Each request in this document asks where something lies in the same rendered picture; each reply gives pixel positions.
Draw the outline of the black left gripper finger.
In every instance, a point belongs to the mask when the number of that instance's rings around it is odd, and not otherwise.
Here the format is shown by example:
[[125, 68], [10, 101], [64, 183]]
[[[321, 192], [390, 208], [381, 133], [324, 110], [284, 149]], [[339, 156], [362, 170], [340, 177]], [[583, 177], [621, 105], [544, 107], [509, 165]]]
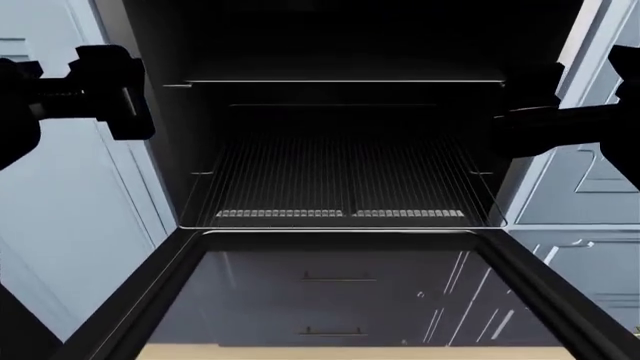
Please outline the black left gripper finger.
[[141, 59], [133, 58], [128, 50], [119, 45], [86, 45], [76, 48], [78, 59], [74, 61], [74, 69], [89, 70], [124, 70], [142, 69]]
[[114, 140], [149, 140], [155, 134], [152, 121], [107, 122], [107, 126]]

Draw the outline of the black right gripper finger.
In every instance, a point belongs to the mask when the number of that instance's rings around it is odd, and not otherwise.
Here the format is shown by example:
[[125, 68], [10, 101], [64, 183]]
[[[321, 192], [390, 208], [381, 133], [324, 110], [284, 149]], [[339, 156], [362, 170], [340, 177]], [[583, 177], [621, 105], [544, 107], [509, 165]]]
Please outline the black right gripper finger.
[[550, 65], [547, 71], [547, 93], [549, 95], [548, 105], [550, 107], [558, 108], [561, 103], [559, 95], [559, 89], [562, 86], [564, 77], [566, 75], [566, 68], [561, 62], [555, 62]]
[[541, 155], [566, 144], [563, 110], [517, 110], [491, 121], [491, 150], [503, 158]]

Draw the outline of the black built-in oven body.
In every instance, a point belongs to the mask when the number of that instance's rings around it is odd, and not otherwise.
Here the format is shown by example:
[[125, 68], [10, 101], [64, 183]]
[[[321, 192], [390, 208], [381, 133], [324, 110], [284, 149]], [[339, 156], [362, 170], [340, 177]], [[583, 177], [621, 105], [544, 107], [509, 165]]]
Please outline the black built-in oven body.
[[[94, 0], [109, 41], [143, 60], [156, 127], [149, 147], [180, 217], [212, 152], [246, 134], [450, 136], [475, 164], [491, 121], [550, 107], [583, 0]], [[163, 82], [210, 77], [503, 80], [489, 83]]]

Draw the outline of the thin metal oven rack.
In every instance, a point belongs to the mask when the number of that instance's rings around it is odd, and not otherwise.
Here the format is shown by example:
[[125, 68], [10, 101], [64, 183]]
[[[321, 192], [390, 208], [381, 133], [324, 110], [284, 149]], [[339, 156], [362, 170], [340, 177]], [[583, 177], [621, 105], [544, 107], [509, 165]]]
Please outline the thin metal oven rack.
[[173, 80], [162, 83], [165, 88], [189, 88], [195, 84], [258, 84], [258, 83], [489, 83], [503, 84], [503, 80], [454, 80], [454, 79], [347, 79], [320, 77], [210, 77], [204, 79]]

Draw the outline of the black glass oven door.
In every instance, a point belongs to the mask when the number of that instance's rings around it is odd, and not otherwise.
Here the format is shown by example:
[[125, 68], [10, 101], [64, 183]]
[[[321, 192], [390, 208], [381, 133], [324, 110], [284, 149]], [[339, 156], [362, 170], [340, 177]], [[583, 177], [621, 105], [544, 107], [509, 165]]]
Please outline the black glass oven door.
[[509, 232], [177, 230], [51, 360], [640, 360]]

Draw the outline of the blue panelled cabinet door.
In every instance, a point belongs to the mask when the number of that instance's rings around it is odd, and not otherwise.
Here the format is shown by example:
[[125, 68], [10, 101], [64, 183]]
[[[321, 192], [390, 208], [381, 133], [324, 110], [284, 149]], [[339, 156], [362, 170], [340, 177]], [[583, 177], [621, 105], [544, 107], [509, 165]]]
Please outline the blue panelled cabinet door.
[[[561, 106], [614, 104], [621, 78], [607, 54], [640, 45], [640, 0], [584, 0], [559, 61]], [[532, 159], [507, 221], [516, 226], [640, 226], [640, 191], [595, 143], [560, 146]]]

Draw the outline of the tall blue cabinet door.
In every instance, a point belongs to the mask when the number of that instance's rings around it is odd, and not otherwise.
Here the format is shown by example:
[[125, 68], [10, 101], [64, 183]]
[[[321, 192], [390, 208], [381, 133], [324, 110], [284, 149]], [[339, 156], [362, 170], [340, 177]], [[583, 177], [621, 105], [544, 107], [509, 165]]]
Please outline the tall blue cabinet door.
[[[89, 0], [0, 0], [0, 57], [63, 77], [107, 37]], [[0, 171], [0, 281], [66, 340], [175, 230], [145, 143], [94, 119], [41, 123], [36, 149]]]

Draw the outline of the blue cabinet drawer front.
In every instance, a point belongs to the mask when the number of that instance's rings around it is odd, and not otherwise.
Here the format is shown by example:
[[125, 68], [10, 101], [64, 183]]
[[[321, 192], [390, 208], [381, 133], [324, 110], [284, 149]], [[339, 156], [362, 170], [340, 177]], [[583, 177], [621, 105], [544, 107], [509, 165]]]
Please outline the blue cabinet drawer front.
[[509, 234], [630, 332], [640, 329], [640, 230]]

